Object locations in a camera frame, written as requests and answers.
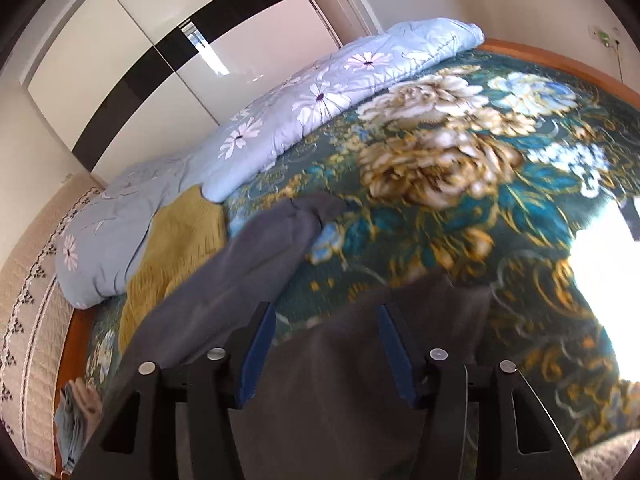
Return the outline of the dark grey sweatpants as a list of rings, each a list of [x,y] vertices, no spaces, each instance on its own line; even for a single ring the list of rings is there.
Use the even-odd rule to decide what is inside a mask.
[[[276,300],[344,202],[327,192],[280,200],[155,307],[107,390],[114,401],[139,365],[173,367],[224,344],[258,304]],[[398,307],[419,349],[473,362],[489,310],[486,286],[432,271],[378,287],[267,356],[257,394],[231,417],[250,479],[375,479],[413,456],[423,418],[401,400],[378,336],[378,306]]]

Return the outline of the folded pink fluffy garment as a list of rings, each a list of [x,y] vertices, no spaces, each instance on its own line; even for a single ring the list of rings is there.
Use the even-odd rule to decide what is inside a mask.
[[[98,428],[103,416],[103,404],[96,388],[87,385],[81,377],[70,381],[74,400],[85,419],[85,442]]]

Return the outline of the folded grey knit garment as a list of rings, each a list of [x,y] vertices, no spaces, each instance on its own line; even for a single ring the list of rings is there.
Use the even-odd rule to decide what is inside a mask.
[[[85,419],[78,408],[70,388],[70,382],[60,390],[60,402],[54,414],[56,443],[64,470],[70,472],[76,466],[85,442]]]

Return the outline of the beige quilted headboard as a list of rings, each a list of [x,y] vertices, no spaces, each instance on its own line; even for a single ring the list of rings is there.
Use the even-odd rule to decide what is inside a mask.
[[[1,269],[1,422],[35,469],[56,473],[54,411],[58,372],[73,307],[58,287],[58,242],[76,214],[100,194],[76,174],[32,220]]]

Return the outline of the mustard knit sweater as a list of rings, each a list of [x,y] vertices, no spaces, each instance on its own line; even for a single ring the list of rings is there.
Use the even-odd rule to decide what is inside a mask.
[[[206,200],[198,185],[157,211],[141,262],[127,284],[120,352],[126,351],[144,318],[226,243],[224,207]]]

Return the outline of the light blue floral duvet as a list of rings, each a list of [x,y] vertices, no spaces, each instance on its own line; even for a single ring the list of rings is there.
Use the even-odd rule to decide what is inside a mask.
[[[197,185],[206,200],[221,203],[345,110],[484,41],[480,26],[450,18],[398,23],[314,61],[193,148],[122,170],[58,241],[55,273],[64,298],[85,310],[123,294],[153,217],[188,188]]]

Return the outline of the teal floral bed blanket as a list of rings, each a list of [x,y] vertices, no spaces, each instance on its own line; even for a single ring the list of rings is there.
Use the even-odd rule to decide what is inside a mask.
[[[490,287],[484,355],[518,363],[573,451],[638,427],[637,99],[464,52],[288,150],[226,199],[228,230],[319,190],[347,208],[281,296],[279,338],[444,269]]]

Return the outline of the white black sliding wardrobe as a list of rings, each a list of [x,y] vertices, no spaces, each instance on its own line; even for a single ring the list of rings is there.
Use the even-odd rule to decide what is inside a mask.
[[[84,0],[27,91],[81,166],[106,182],[200,142],[373,29],[359,0]]]

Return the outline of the wooden bed frame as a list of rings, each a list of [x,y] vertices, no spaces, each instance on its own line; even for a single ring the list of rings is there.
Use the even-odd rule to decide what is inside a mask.
[[[70,318],[70,327],[68,328],[66,337],[64,339],[60,366],[58,367],[58,378],[56,378],[55,388],[54,414],[56,408],[58,407],[58,402],[60,402],[60,390],[66,384],[66,382],[69,382],[70,380],[76,379],[78,377],[85,377],[93,322],[93,310],[73,310],[72,317]],[[73,471],[67,472],[62,467],[61,455],[60,452],[58,452],[58,444],[56,443],[55,424],[54,452],[54,476],[57,479],[65,479]]]

